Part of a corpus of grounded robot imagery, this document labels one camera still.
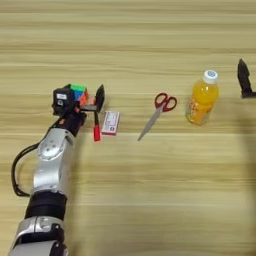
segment red and white box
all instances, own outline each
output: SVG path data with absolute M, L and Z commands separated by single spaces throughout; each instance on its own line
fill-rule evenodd
M 106 111 L 105 120 L 101 129 L 104 135 L 116 135 L 119 124 L 120 113 L 115 111 Z

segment plastic bottle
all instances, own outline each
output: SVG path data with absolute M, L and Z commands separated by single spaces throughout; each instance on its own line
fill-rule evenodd
M 187 119 L 191 123 L 203 125 L 208 121 L 210 112 L 219 96 L 217 80 L 218 73 L 214 70 L 207 70 L 204 72 L 203 79 L 195 83 L 186 113 Z

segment wood grain surface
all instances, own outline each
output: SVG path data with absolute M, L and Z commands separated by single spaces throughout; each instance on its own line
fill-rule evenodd
M 28 199 L 10 166 L 53 122 L 52 91 L 103 83 L 116 137 L 77 139 L 66 242 L 71 256 L 256 255 L 256 100 L 242 100 L 236 70 L 256 90 L 255 0 L 1 0 L 0 254 Z M 210 122 L 184 117 L 193 83 L 220 75 Z M 159 92 L 178 98 L 141 142 Z M 19 166 L 29 189 L 36 154 Z

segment scissors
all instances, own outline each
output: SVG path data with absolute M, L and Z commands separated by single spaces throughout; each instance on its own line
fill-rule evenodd
M 157 118 L 163 113 L 163 112 L 169 112 L 173 110 L 177 105 L 177 99 L 173 96 L 168 96 L 167 93 L 159 93 L 155 97 L 155 107 L 156 111 L 154 115 L 149 119 L 148 123 L 146 124 L 145 128 L 141 132 L 138 141 L 140 141 L 144 135 L 151 129 L 151 127 L 156 122 Z

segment scissor blade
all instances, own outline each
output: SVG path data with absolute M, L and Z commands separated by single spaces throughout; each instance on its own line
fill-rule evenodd
M 141 132 L 138 141 L 140 141 L 144 135 L 151 129 L 151 127 L 154 125 L 154 123 L 156 122 L 157 118 L 161 115 L 162 113 L 162 108 L 157 108 L 156 112 L 154 113 L 154 115 L 149 119 L 148 123 L 146 124 L 145 128 L 143 129 L 143 131 Z

